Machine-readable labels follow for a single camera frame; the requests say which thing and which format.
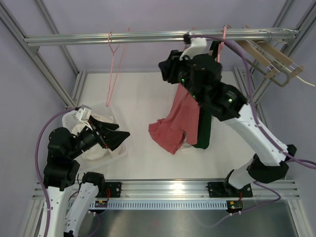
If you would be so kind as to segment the green and white t shirt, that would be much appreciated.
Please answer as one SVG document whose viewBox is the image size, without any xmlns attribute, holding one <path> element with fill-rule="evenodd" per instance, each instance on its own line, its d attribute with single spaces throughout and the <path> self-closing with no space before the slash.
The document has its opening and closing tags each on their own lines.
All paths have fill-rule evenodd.
<svg viewBox="0 0 316 237">
<path fill-rule="evenodd" d="M 209 55 L 212 56 L 214 60 L 217 60 L 219 51 L 220 41 L 213 41 Z M 204 107 L 200 107 L 199 110 L 199 121 L 198 121 L 198 133 L 197 133 L 197 143 L 193 147 L 198 149 L 207 149 L 210 142 L 211 135 L 211 125 L 212 125 L 212 115 Z"/>
</svg>

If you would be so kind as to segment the pink t shirt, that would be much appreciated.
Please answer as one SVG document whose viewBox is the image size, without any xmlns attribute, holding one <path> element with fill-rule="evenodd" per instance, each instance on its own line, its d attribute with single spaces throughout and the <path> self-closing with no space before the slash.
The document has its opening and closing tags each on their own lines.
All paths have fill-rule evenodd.
<svg viewBox="0 0 316 237">
<path fill-rule="evenodd" d="M 198 142 L 199 110 L 193 96 L 178 84 L 168 116 L 149 124 L 151 138 L 171 154 L 175 154 L 185 142 L 195 145 Z"/>
</svg>

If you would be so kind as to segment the thick pink plastic hanger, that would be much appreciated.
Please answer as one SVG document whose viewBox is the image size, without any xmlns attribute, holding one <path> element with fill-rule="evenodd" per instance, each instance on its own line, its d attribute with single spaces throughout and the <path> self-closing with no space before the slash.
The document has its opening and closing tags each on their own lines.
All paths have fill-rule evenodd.
<svg viewBox="0 0 316 237">
<path fill-rule="evenodd" d="M 223 37 L 222 39 L 225 39 L 226 38 L 226 33 L 227 33 L 227 29 L 229 28 L 229 26 L 225 25 L 223 27 Z M 223 50 L 223 47 L 224 47 L 225 43 L 222 41 L 220 42 L 219 44 L 219 47 L 218 47 L 218 53 L 217 53 L 217 62 L 220 63 L 220 56 L 221 56 L 221 52 Z"/>
</svg>

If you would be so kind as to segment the thin pink wire hanger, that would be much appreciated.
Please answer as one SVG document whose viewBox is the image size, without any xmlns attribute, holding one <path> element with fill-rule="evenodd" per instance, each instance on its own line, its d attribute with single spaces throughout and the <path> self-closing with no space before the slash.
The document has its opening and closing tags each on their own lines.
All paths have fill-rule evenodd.
<svg viewBox="0 0 316 237">
<path fill-rule="evenodd" d="M 126 44 L 123 44 L 123 49 L 122 49 L 122 52 L 121 52 L 121 56 L 119 58 L 118 66 L 116 68 L 116 71 L 114 71 L 115 55 L 116 55 L 116 52 L 120 48 L 120 43 L 117 45 L 116 48 L 113 48 L 112 45 L 111 45 L 111 43 L 113 41 L 111 39 L 112 35 L 113 35 L 112 32 L 108 32 L 108 46 L 109 46 L 109 49 L 110 49 L 110 51 L 112 53 L 112 61 L 111 61 L 111 68 L 110 68 L 110 77 L 109 77 L 109 86 L 108 86 L 106 107 L 109 107 L 110 104 L 111 104 L 111 99 L 112 99 L 112 96 L 113 96 L 113 92 L 114 92 L 114 89 L 115 89 L 115 86 L 116 86 L 118 75 L 119 75 L 119 72 L 120 72 L 120 69 L 121 69 L 121 64 L 122 64 L 122 61 L 123 61 L 123 58 L 124 58 L 124 55 L 125 55 L 125 51 L 126 51 Z"/>
</svg>

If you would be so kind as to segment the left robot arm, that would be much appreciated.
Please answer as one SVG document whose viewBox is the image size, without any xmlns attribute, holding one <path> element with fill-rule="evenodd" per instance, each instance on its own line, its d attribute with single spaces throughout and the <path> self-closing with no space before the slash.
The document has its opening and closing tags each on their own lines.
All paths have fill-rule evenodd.
<svg viewBox="0 0 316 237">
<path fill-rule="evenodd" d="M 68 206 L 79 171 L 76 158 L 95 145 L 114 151 L 130 136 L 129 132 L 120 131 L 115 123 L 101 122 L 94 117 L 87 122 L 77 134 L 59 127 L 49 135 L 47 164 L 40 179 L 46 201 L 40 237 L 77 237 L 96 197 L 106 200 L 120 197 L 119 182 L 106 182 L 103 174 L 87 172 L 72 206 Z"/>
</svg>

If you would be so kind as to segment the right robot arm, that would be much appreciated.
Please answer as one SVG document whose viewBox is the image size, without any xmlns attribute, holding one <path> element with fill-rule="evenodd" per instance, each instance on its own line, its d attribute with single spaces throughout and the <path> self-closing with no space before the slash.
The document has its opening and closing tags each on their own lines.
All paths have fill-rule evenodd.
<svg viewBox="0 0 316 237">
<path fill-rule="evenodd" d="M 287 152 L 295 146 L 278 141 L 254 115 L 243 94 L 221 81 L 222 65 L 213 56 L 199 54 L 190 58 L 173 50 L 158 67 L 164 81 L 181 84 L 202 108 L 237 132 L 255 152 L 248 163 L 233 169 L 225 178 L 223 190 L 227 195 L 235 196 L 256 181 L 268 184 L 286 176 Z"/>
</svg>

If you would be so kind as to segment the white plastic basket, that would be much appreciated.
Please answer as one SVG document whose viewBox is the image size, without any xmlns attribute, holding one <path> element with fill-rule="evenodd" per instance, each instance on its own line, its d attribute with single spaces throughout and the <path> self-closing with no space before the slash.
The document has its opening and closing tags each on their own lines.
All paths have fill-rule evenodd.
<svg viewBox="0 0 316 237">
<path fill-rule="evenodd" d="M 125 125 L 124 119 L 120 112 L 111 104 L 106 106 L 105 102 L 91 106 L 92 116 L 103 122 L 116 123 L 120 129 Z M 76 117 L 76 111 L 71 111 L 62 116 L 62 125 L 67 128 L 72 134 L 77 134 L 83 129 L 83 124 L 80 123 Z M 95 145 L 88 151 L 76 158 L 80 164 L 80 172 L 93 171 L 102 166 L 108 165 L 126 156 L 128 153 L 127 141 L 124 141 L 117 149 L 111 151 L 110 149 L 103 149 L 100 145 Z"/>
</svg>

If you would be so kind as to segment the wooden hangers bundle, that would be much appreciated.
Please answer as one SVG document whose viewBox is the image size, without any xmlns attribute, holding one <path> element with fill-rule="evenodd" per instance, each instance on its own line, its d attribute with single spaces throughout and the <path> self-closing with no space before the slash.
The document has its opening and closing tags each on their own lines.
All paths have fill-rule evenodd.
<svg viewBox="0 0 316 237">
<path fill-rule="evenodd" d="M 268 34 L 266 39 L 237 40 L 236 43 L 251 55 L 259 65 L 246 59 L 252 68 L 258 70 L 265 76 L 265 79 L 272 81 L 279 87 L 285 87 L 293 78 L 315 87 L 315 84 L 305 81 L 300 77 L 304 71 L 303 66 L 296 65 L 294 61 L 272 45 L 273 33 L 268 29 L 263 29 Z"/>
</svg>

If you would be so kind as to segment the aluminium clothes rail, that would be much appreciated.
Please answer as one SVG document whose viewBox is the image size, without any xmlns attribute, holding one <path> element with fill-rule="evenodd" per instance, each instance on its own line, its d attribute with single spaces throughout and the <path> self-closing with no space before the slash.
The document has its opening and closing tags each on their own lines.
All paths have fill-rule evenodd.
<svg viewBox="0 0 316 237">
<path fill-rule="evenodd" d="M 268 34 L 263 29 L 227 29 L 226 40 L 264 40 Z M 293 40 L 298 37 L 299 30 L 288 28 L 270 28 L 274 40 Z M 207 39 L 220 40 L 223 30 L 200 30 L 201 36 Z M 189 31 L 164 32 L 123 32 L 113 33 L 111 44 L 141 43 L 141 42 L 185 42 L 184 35 Z M 27 36 L 24 42 L 28 46 L 61 46 L 108 43 L 108 33 L 104 34 L 53 34 L 46 36 Z"/>
</svg>

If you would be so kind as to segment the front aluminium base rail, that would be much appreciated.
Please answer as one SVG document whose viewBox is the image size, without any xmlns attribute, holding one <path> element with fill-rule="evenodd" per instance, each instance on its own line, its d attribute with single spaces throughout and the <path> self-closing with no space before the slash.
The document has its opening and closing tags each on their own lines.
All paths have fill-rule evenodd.
<svg viewBox="0 0 316 237">
<path fill-rule="evenodd" d="M 130 200 L 203 200 L 203 199 L 299 199 L 293 180 L 279 180 L 269 184 L 249 184 L 229 196 L 224 193 L 222 180 L 107 180 L 110 199 Z"/>
</svg>

